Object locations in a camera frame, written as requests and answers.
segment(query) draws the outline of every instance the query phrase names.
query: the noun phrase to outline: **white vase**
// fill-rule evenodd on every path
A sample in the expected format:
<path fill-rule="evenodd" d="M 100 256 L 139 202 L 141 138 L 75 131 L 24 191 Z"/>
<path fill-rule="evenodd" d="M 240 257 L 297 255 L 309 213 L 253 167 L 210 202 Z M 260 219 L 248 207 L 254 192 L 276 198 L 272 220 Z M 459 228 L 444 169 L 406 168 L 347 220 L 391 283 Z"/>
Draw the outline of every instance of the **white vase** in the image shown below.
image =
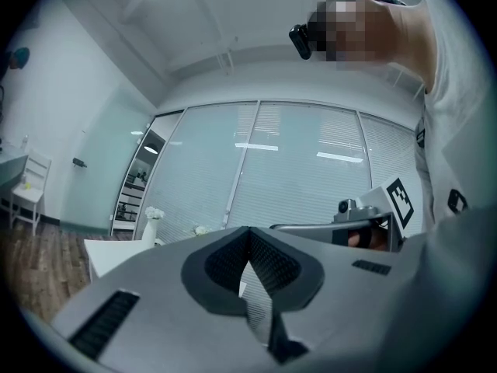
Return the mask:
<path fill-rule="evenodd" d="M 155 238 L 157 237 L 157 225 L 159 220 L 153 218 L 148 219 L 147 226 L 143 231 L 143 236 L 141 237 L 142 242 L 145 244 L 147 249 L 151 249 L 155 246 Z"/>

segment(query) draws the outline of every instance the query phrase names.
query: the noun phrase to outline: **door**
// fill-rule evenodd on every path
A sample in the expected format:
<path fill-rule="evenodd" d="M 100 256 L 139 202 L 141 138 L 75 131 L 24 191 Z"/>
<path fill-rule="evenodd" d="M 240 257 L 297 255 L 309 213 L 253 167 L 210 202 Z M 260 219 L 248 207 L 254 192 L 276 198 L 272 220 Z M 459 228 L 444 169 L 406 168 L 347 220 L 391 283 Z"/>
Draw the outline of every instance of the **door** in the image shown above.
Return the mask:
<path fill-rule="evenodd" d="M 146 102 L 119 89 L 85 131 L 70 168 L 61 225 L 78 232 L 109 234 L 112 215 L 131 159 L 151 115 Z"/>

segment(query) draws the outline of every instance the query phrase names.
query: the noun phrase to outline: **ceiling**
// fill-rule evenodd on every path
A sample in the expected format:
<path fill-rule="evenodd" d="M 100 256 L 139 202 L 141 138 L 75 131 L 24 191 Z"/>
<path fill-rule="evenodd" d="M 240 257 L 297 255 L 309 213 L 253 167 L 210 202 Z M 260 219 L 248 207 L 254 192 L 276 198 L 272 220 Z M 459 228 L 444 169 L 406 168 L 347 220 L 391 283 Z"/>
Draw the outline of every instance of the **ceiling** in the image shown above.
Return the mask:
<path fill-rule="evenodd" d="M 205 71 L 218 69 L 230 75 L 238 65 L 250 62 L 299 61 L 288 31 L 304 23 L 321 0 L 87 1 L 117 34 L 114 41 L 105 41 L 106 52 L 128 78 L 136 78 L 136 82 L 131 79 L 133 83 L 143 82 L 137 87 L 154 94 L 149 99 L 157 106 L 162 94 L 177 82 Z M 421 0 L 403 1 L 416 4 Z M 97 30 L 89 29 L 91 21 L 82 20 L 88 13 L 79 11 L 73 9 L 93 35 Z M 133 64 L 125 62 L 131 59 Z M 140 76 L 129 73 L 140 65 Z M 144 80 L 145 72 L 149 80 Z M 371 73 L 393 78 L 392 85 L 403 87 L 405 83 L 415 90 L 413 96 L 421 84 L 399 67 L 377 68 Z M 161 92 L 151 92 L 152 84 L 155 88 L 163 85 Z"/>

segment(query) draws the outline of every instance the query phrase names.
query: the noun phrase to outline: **person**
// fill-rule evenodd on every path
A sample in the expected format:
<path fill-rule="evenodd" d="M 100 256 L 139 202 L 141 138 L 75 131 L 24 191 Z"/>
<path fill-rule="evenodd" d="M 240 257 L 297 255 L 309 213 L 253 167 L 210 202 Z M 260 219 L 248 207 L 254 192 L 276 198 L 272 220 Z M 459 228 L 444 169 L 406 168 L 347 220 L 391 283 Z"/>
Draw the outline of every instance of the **person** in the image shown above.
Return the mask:
<path fill-rule="evenodd" d="M 327 0 L 308 21 L 308 39 L 322 60 L 395 62 L 423 80 L 425 107 L 415 131 L 423 231 L 495 203 L 495 73 L 454 1 Z M 385 240 L 384 231 L 374 230 L 370 248 L 385 249 Z M 350 233 L 349 246 L 358 243 Z"/>
<path fill-rule="evenodd" d="M 30 49 L 18 48 L 15 52 L 7 51 L 3 54 L 2 66 L 0 67 L 0 80 L 2 80 L 9 69 L 23 69 L 30 59 Z"/>

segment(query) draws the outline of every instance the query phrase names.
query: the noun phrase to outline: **black vent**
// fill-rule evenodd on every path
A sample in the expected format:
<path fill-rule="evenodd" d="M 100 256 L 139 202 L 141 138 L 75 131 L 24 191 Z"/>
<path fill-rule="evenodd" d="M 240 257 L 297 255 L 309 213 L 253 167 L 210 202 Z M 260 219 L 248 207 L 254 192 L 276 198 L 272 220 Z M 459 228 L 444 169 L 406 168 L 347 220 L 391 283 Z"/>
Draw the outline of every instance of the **black vent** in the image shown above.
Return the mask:
<path fill-rule="evenodd" d="M 70 343 L 91 359 L 96 359 L 124 322 L 140 298 L 118 291 L 71 338 Z"/>
<path fill-rule="evenodd" d="M 379 263 L 371 263 L 366 260 L 357 260 L 352 264 L 354 267 L 360 268 L 361 270 L 368 270 L 380 275 L 388 275 L 391 267 L 389 265 L 383 265 Z"/>

